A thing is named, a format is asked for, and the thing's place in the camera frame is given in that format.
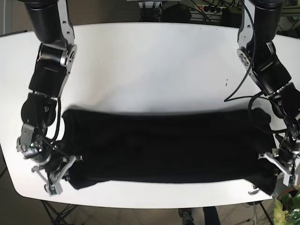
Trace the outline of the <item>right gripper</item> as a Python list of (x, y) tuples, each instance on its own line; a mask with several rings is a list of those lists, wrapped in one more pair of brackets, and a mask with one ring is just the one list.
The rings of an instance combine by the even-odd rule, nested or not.
[(60, 151), (57, 145), (51, 145), (38, 133), (37, 127), (29, 124), (22, 126), (16, 149), (23, 154), (24, 159), (31, 159), (36, 163), (31, 171), (45, 182), (44, 189), (50, 196), (62, 193), (60, 180), (68, 180), (68, 170), (75, 162), (83, 160), (82, 156), (70, 156)]

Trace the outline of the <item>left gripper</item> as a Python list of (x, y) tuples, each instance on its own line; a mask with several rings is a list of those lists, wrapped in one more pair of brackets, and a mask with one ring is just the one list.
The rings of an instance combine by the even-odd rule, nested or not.
[(266, 159), (275, 165), (283, 175), (283, 184), (287, 187), (298, 187), (300, 179), (300, 135), (285, 132), (284, 136), (275, 134), (278, 148), (271, 152), (259, 154), (259, 159)]

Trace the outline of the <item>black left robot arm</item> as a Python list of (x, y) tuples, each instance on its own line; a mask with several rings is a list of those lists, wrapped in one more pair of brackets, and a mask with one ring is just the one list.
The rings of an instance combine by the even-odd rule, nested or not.
[(238, 32), (237, 54), (246, 68), (245, 77), (251, 79), (261, 90), (252, 96), (247, 112), (251, 120), (252, 104), (262, 95), (272, 105), (274, 114), (282, 119), (285, 129), (263, 128), (257, 122), (255, 127), (266, 134), (274, 134), (279, 141), (279, 149), (291, 161), (291, 168), (278, 162), (270, 153), (263, 158), (275, 164), (284, 174), (283, 184), (296, 185), (299, 179), (299, 166), (296, 156), (300, 153), (300, 92), (291, 81), (291, 76), (280, 62), (273, 39), (278, 30), (282, 0), (242, 0), (241, 27)]

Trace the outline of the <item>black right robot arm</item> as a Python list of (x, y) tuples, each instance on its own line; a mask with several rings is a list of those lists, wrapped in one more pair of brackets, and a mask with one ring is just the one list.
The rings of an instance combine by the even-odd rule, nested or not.
[(77, 52), (73, 25), (65, 0), (26, 0), (24, 5), (40, 41), (27, 100), (22, 105), (22, 131), (16, 148), (35, 162), (32, 172), (41, 174), (45, 191), (60, 195), (60, 181), (79, 157), (68, 155), (57, 144), (61, 119), (61, 95)]

